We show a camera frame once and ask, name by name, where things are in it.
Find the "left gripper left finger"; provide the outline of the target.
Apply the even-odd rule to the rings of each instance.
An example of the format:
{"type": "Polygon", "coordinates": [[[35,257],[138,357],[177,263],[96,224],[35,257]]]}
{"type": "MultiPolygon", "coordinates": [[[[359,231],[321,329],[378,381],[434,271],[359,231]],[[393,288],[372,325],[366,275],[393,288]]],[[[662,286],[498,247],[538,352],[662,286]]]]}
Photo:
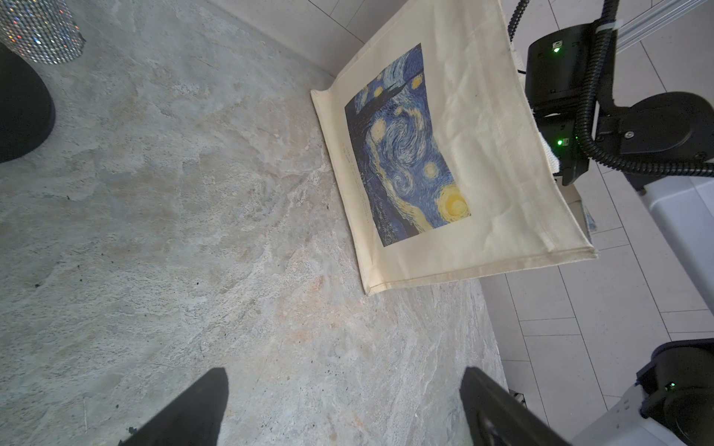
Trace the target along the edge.
{"type": "Polygon", "coordinates": [[[217,445],[229,397],[224,368],[212,368],[119,445],[217,445]]]}

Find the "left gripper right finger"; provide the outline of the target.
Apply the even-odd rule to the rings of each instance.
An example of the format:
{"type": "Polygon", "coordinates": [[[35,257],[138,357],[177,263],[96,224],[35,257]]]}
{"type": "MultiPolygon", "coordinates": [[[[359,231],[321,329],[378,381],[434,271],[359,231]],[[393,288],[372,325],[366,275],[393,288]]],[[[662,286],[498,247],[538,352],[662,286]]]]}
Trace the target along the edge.
{"type": "Polygon", "coordinates": [[[465,369],[459,396],[474,445],[568,445],[478,367],[465,369]]]}

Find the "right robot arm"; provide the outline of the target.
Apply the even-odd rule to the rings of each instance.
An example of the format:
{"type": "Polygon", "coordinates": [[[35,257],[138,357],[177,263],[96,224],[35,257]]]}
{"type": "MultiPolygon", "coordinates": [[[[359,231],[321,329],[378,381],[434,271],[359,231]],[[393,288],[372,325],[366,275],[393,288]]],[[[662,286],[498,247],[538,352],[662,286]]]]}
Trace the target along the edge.
{"type": "MultiPolygon", "coordinates": [[[[526,53],[525,94],[565,186],[590,162],[621,172],[703,297],[713,296],[713,218],[687,180],[713,176],[713,109],[692,93],[668,92],[630,107],[613,99],[615,13],[550,33],[526,53]]],[[[674,340],[656,348],[618,403],[574,439],[577,445],[710,445],[713,341],[674,340]]]]}

